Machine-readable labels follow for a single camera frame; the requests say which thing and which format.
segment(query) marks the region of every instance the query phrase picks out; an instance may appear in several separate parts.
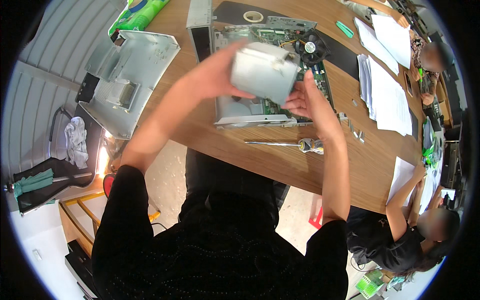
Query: masking tape roll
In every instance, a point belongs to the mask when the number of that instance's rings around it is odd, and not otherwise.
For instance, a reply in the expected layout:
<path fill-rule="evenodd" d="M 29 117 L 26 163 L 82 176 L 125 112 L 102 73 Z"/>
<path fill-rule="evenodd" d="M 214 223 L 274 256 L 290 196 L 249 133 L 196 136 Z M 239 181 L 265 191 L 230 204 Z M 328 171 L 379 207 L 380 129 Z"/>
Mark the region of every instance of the masking tape roll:
<path fill-rule="evenodd" d="M 243 14 L 243 18 L 250 23 L 258 23 L 264 19 L 264 15 L 259 12 L 249 11 Z"/>

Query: gray cloth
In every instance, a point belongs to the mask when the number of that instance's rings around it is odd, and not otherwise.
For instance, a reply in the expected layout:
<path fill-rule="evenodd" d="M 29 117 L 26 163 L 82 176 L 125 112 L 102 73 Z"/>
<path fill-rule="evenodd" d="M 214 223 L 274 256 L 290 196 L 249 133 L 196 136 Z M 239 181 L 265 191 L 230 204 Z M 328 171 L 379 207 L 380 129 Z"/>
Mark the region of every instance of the gray cloth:
<path fill-rule="evenodd" d="M 81 117 L 73 117 L 65 127 L 65 138 L 67 140 L 67 158 L 72 165 L 76 164 L 79 169 L 87 167 L 87 130 L 85 122 Z"/>

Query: black shirt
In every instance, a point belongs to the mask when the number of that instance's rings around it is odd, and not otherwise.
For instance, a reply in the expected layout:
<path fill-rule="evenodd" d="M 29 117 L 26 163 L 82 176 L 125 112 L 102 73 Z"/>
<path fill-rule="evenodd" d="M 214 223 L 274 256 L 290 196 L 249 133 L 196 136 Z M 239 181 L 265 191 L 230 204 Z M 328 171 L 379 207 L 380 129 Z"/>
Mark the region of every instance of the black shirt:
<path fill-rule="evenodd" d="M 407 224 L 407 231 L 393 241 L 387 216 L 355 206 L 347 219 L 347 246 L 358 264 L 376 262 L 383 269 L 403 272 L 422 256 L 420 242 L 425 238 Z"/>
<path fill-rule="evenodd" d="M 103 299 L 345 299 L 346 222 L 331 221 L 303 256 L 253 199 L 208 196 L 153 236 L 141 172 L 122 166 L 92 252 Z"/>

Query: screwdriver handle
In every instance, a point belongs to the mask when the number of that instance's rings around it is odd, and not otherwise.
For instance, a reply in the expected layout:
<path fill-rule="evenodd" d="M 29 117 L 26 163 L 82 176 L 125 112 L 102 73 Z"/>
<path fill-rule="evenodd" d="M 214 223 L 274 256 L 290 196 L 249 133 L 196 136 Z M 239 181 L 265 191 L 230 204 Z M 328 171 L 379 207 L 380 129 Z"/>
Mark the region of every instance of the screwdriver handle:
<path fill-rule="evenodd" d="M 299 140 L 300 151 L 303 153 L 315 152 L 318 154 L 324 153 L 324 144 L 320 140 L 313 140 L 309 138 L 304 138 Z"/>

